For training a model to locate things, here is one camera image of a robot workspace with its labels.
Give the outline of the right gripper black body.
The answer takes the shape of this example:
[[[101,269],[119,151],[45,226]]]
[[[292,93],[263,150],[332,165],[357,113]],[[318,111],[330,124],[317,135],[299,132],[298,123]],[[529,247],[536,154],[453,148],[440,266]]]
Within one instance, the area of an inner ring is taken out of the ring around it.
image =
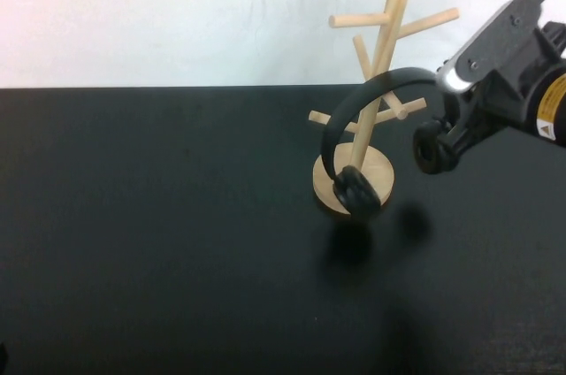
[[[479,81],[484,139],[513,127],[565,146],[565,29],[490,27],[463,52]]]

